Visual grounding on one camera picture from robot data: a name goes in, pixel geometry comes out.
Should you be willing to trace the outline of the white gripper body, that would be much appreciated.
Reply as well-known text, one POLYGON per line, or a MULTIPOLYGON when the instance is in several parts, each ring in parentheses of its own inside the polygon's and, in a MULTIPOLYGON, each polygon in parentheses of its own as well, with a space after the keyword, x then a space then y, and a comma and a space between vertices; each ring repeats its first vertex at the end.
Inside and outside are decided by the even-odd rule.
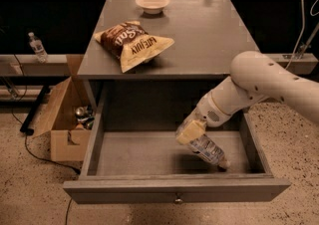
POLYGON ((205 120, 209 127, 219 127, 230 119, 230 116, 215 104, 211 93, 205 94, 197 103, 196 114, 205 120))

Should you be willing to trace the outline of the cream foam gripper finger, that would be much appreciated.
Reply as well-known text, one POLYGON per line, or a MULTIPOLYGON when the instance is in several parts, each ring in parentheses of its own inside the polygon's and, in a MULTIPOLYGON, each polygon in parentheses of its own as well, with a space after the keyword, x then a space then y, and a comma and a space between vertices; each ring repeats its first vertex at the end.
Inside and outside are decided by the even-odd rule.
POLYGON ((206 122, 200 119, 184 121, 176 130, 175 138, 180 144, 188 144, 205 133, 206 122))
POLYGON ((186 118, 186 120, 198 119, 198 110, 194 109, 186 118))

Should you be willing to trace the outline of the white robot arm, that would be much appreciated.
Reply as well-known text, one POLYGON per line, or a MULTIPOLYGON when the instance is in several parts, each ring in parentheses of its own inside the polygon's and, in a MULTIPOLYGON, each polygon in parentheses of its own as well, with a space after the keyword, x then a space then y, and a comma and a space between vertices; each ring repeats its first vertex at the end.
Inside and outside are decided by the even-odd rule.
POLYGON ((236 112, 273 98, 319 122, 319 83, 296 76, 266 55, 243 52, 231 61, 230 76, 205 94, 176 131, 187 144, 209 127, 227 122, 236 112))

